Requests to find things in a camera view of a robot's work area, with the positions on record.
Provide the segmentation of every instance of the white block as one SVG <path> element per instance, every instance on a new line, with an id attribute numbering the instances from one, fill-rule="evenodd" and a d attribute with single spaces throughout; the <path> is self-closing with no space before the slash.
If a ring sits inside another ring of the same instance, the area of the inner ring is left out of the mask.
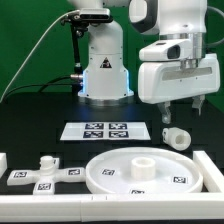
<path id="1" fill-rule="evenodd" d="M 224 193 L 224 177 L 206 152 L 194 152 L 193 160 L 201 169 L 204 177 L 204 184 L 209 192 Z"/>
<path id="2" fill-rule="evenodd" d="M 6 154 L 0 153 L 0 178 L 2 177 L 6 169 L 7 169 Z"/>

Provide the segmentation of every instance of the white rectangular block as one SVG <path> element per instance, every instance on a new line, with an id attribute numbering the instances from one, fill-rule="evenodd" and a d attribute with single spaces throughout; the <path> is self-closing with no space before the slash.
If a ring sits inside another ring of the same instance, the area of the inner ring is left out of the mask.
<path id="1" fill-rule="evenodd" d="M 0 178 L 2 177 L 6 169 L 7 169 L 6 154 L 0 153 Z"/>
<path id="2" fill-rule="evenodd" d="M 200 167 L 204 184 L 209 192 L 224 193 L 224 177 L 204 151 L 195 151 L 194 162 Z"/>
<path id="3" fill-rule="evenodd" d="M 144 122 L 67 123 L 62 141 L 150 140 Z"/>

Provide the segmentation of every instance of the black cable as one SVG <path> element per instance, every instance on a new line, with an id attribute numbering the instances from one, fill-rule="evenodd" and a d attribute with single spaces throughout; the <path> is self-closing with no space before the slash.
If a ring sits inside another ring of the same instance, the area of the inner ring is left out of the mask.
<path id="1" fill-rule="evenodd" d="M 16 87 L 14 89 L 12 89 L 11 91 L 9 91 L 4 98 L 2 99 L 2 102 L 4 102 L 9 95 L 11 95 L 13 92 L 16 92 L 20 89 L 25 89 L 25 88 L 30 88 L 30 87 L 41 87 L 41 86 L 71 86 L 72 83 L 67 83 L 67 84 L 54 84 L 54 83 L 49 83 L 49 84 L 33 84 L 33 85 L 26 85 L 26 86 L 20 86 L 20 87 Z"/>
<path id="2" fill-rule="evenodd" d="M 224 12 L 221 11 L 220 9 L 217 9 L 215 7 L 211 7 L 211 6 L 208 6 L 208 9 L 213 11 L 213 12 L 216 12 L 218 13 L 222 18 L 224 18 Z M 224 44 L 224 38 L 222 38 L 221 40 L 219 41 L 216 41 L 215 43 L 210 43 L 210 44 L 207 44 L 207 48 L 212 48 L 212 47 L 217 47 L 221 44 Z"/>
<path id="3" fill-rule="evenodd" d="M 66 80 L 66 79 L 71 79 L 71 78 L 70 78 L 70 76 L 62 76 L 62 77 L 53 79 L 53 80 L 49 81 L 48 83 L 44 84 L 44 85 L 38 90 L 38 93 L 43 92 L 43 91 L 49 86 L 49 84 L 53 84 L 53 83 L 55 83 L 55 82 L 59 82 L 59 81 L 61 81 L 61 80 Z"/>

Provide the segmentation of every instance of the white cylinder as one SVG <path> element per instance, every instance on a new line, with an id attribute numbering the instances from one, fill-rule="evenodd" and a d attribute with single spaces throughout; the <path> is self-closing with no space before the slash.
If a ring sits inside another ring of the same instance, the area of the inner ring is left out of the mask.
<path id="1" fill-rule="evenodd" d="M 148 181 L 155 177 L 156 163 L 148 157 L 137 157 L 131 161 L 131 176 L 137 181 Z"/>
<path id="2" fill-rule="evenodd" d="M 172 148 L 183 151 L 190 146 L 191 136 L 179 128 L 165 128 L 163 129 L 163 141 Z"/>
<path id="3" fill-rule="evenodd" d="M 40 159 L 40 172 L 41 175 L 48 176 L 55 172 L 54 158 L 51 156 L 43 156 Z"/>

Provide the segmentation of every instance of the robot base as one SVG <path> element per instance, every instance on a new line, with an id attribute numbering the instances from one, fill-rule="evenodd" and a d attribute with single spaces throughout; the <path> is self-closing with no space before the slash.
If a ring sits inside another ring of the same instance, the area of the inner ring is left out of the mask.
<path id="1" fill-rule="evenodd" d="M 130 92 L 128 96 L 119 99 L 92 99 L 84 96 L 79 96 L 79 102 L 93 106 L 107 107 L 107 106 L 119 106 L 123 104 L 129 104 L 134 102 L 134 94 Z"/>

